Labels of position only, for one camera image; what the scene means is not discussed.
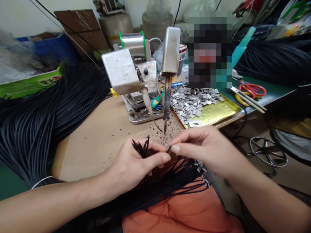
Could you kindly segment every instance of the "orange shirt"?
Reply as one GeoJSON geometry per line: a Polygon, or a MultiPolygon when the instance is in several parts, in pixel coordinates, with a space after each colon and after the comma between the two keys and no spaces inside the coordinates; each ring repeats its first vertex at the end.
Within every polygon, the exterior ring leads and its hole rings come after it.
{"type": "Polygon", "coordinates": [[[176,195],[147,210],[124,217],[122,226],[124,233],[244,232],[240,221],[221,205],[213,188],[176,195]]]}

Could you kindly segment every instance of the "hand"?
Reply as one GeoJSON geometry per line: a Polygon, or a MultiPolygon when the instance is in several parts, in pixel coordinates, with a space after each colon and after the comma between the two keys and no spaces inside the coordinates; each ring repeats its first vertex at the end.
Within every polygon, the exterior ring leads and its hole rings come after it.
{"type": "MultiPolygon", "coordinates": [[[[146,138],[134,140],[144,145],[146,138]]],[[[121,146],[112,165],[103,173],[109,178],[110,189],[113,190],[112,200],[133,189],[148,172],[171,159],[170,155],[165,153],[167,148],[153,140],[149,141],[148,150],[159,152],[143,159],[134,149],[131,139],[121,146]]]]}
{"type": "Polygon", "coordinates": [[[230,178],[239,175],[248,160],[213,126],[184,130],[169,144],[177,155],[200,160],[217,175],[230,178]]]}

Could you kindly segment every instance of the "yellow knob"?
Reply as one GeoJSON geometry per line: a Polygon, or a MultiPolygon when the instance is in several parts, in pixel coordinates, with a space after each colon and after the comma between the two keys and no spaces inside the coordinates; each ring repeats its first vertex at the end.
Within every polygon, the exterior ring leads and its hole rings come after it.
{"type": "Polygon", "coordinates": [[[110,88],[110,91],[115,98],[118,97],[118,93],[116,93],[113,88],[110,88]]]}

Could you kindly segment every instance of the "wooden workbench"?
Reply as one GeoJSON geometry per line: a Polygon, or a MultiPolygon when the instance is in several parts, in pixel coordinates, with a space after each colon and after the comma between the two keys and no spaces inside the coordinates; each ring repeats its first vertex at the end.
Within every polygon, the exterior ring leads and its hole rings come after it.
{"type": "MultiPolygon", "coordinates": [[[[223,127],[243,116],[244,114],[237,113],[215,126],[223,127]]],[[[103,101],[58,145],[52,175],[59,180],[70,182],[99,174],[111,165],[121,145],[128,138],[145,138],[150,135],[150,138],[166,146],[184,129],[172,109],[170,118],[164,137],[153,121],[132,124],[122,98],[111,97],[103,101]]],[[[164,128],[162,119],[156,120],[156,123],[161,129],[164,128]]]]}

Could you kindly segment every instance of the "metal tray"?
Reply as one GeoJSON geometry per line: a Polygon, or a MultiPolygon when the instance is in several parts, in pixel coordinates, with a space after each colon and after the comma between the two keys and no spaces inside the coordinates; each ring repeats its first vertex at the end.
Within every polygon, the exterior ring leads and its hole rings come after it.
{"type": "Polygon", "coordinates": [[[201,116],[196,116],[194,118],[191,118],[191,120],[201,120],[202,126],[212,125],[241,111],[241,107],[239,105],[237,105],[221,93],[220,96],[225,99],[224,102],[220,102],[219,100],[217,100],[216,104],[206,105],[202,107],[203,110],[201,111],[201,116]]]}

